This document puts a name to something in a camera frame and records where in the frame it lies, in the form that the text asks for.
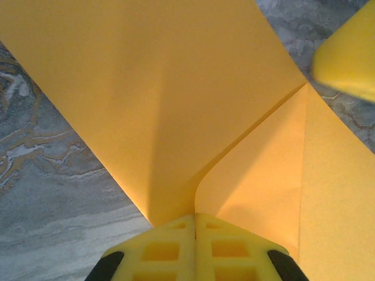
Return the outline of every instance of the folded paper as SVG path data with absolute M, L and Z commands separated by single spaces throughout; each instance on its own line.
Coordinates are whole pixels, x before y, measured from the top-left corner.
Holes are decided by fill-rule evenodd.
M 374 275 L 375 158 L 255 2 L 3 0 L 0 39 L 154 225 L 204 211 L 311 280 Z

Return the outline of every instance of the yellow plastic tool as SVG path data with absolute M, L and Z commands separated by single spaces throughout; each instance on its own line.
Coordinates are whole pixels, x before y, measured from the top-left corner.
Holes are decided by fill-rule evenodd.
M 370 0 L 316 51 L 318 82 L 375 101 L 375 0 Z
M 307 281 L 283 247 L 207 214 L 188 215 L 104 253 L 86 281 Z
M 375 276 L 375 157 L 255 2 L 2 0 L 0 39 L 154 225 L 207 213 L 311 280 Z

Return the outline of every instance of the marble surface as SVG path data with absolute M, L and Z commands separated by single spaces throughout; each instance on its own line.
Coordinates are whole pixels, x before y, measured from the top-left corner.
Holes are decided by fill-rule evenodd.
M 314 50 L 367 1 L 257 2 L 311 79 Z M 375 152 L 375 104 L 312 83 Z M 84 280 L 151 226 L 3 45 L 0 97 L 0 279 Z

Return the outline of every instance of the marble veining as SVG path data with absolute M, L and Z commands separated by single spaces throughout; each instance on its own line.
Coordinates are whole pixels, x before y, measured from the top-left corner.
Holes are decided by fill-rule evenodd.
M 316 48 L 367 1 L 257 2 L 323 99 L 375 152 L 375 104 L 310 75 Z M 83 280 L 107 248 L 150 227 L 0 44 L 0 280 Z

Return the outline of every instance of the black rubber tip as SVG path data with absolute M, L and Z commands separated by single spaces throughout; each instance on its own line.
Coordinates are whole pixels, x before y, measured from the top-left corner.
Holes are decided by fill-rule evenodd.
M 123 257 L 123 252 L 114 252 L 101 258 L 85 281 L 111 281 Z
M 309 281 L 295 261 L 277 250 L 267 252 L 282 281 Z

